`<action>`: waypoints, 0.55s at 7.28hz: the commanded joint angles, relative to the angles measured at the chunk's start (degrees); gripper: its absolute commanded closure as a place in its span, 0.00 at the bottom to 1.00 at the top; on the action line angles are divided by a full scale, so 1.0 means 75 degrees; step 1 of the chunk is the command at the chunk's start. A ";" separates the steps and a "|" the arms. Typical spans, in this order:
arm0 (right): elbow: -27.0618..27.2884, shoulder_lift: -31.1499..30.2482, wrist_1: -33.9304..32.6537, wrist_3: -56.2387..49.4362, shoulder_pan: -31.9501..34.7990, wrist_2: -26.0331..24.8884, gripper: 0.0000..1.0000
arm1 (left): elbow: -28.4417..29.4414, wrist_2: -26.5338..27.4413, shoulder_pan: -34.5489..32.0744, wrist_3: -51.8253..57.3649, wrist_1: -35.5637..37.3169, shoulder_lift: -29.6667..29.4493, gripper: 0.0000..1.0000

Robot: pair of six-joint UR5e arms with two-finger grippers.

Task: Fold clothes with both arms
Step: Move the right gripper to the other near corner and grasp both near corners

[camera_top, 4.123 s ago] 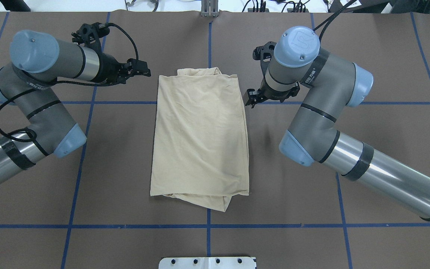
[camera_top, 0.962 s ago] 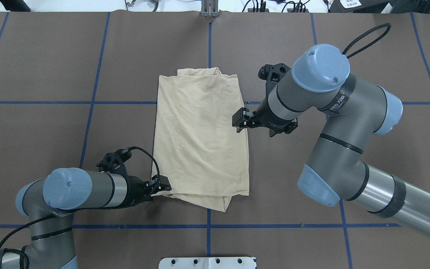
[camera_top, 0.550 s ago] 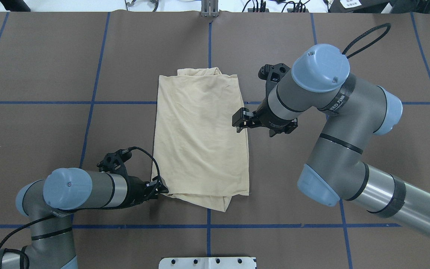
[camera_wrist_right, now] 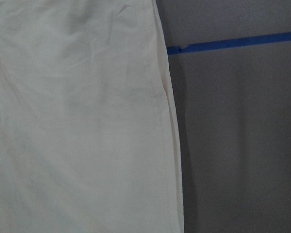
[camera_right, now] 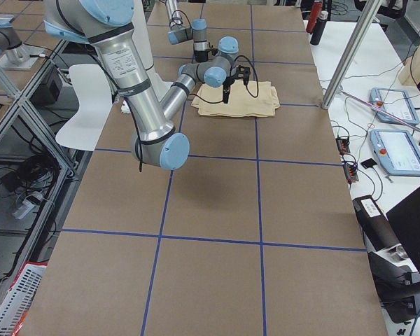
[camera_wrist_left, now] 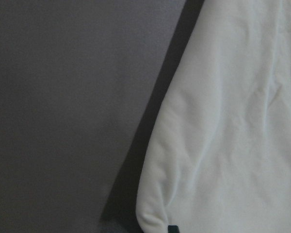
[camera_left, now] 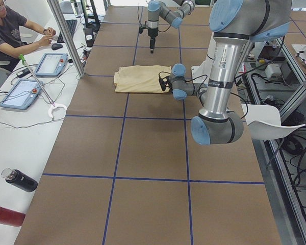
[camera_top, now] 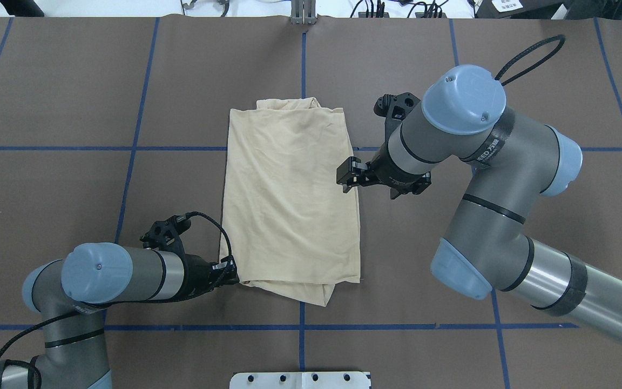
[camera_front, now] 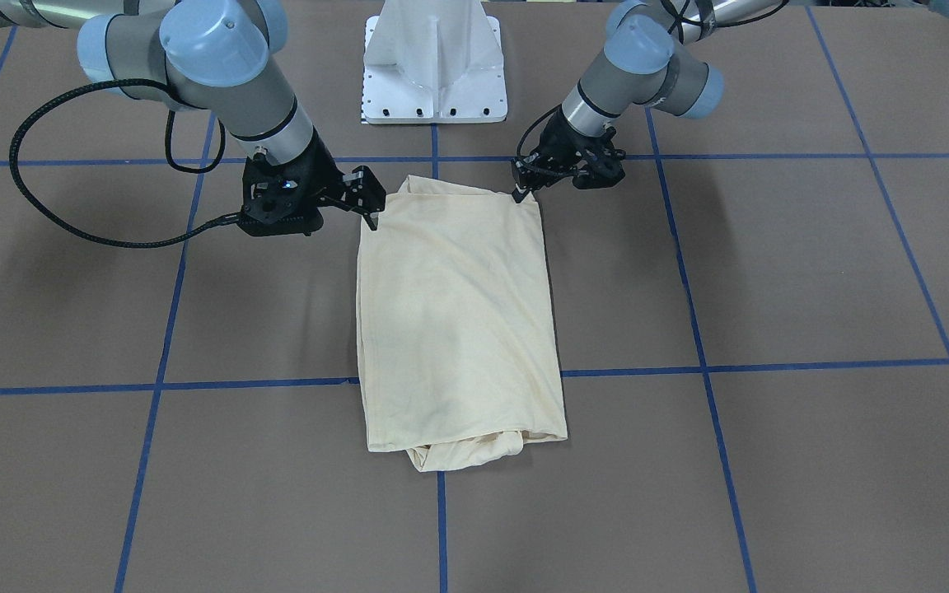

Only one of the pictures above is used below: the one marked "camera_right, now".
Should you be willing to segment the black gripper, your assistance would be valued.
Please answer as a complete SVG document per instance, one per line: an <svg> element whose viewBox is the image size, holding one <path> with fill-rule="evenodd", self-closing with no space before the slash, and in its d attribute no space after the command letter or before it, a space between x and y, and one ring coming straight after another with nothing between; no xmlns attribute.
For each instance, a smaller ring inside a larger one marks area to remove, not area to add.
<svg viewBox="0 0 420 336"><path fill-rule="evenodd" d="M249 84L251 75L251 68L249 66L237 65L230 71L230 75L225 79L223 83L223 103L228 103L230 96L230 86L235 83L236 80L241 80L242 83L247 86Z"/></svg>
<svg viewBox="0 0 420 336"><path fill-rule="evenodd" d="M209 54L216 55L217 49L208 41L194 42L194 58L196 62L207 62Z"/></svg>

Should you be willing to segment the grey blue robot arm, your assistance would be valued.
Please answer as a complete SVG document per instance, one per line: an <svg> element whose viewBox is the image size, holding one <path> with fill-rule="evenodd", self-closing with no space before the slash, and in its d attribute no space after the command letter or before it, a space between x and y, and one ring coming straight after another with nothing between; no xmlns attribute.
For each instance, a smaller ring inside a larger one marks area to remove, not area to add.
<svg viewBox="0 0 420 336"><path fill-rule="evenodd" d="M215 55L217 49L207 39L207 21L194 19L190 21L184 11L179 8L178 1L165 1L165 8L169 22L167 34L172 45L178 45L186 41L192 41L193 57L196 62L208 62L209 54Z"/></svg>
<svg viewBox="0 0 420 336"><path fill-rule="evenodd" d="M45 30L59 39L91 45L105 74L129 107L136 132L132 153L141 164L175 170L190 152L186 135L177 132L173 116L198 83L223 88L228 102L230 85L241 69L235 62L239 44L223 37L213 59L207 59L207 23L183 24L176 1L166 2L171 44L192 41L196 63L183 65L178 78L167 83L153 66L141 1L46 1Z"/></svg>

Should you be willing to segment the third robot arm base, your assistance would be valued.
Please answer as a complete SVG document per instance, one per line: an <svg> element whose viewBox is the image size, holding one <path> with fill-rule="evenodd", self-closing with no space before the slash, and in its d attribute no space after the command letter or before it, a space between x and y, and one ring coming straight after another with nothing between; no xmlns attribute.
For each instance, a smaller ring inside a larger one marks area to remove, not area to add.
<svg viewBox="0 0 420 336"><path fill-rule="evenodd" d="M30 70L46 49L26 45L9 22L0 22L0 67L6 70Z"/></svg>

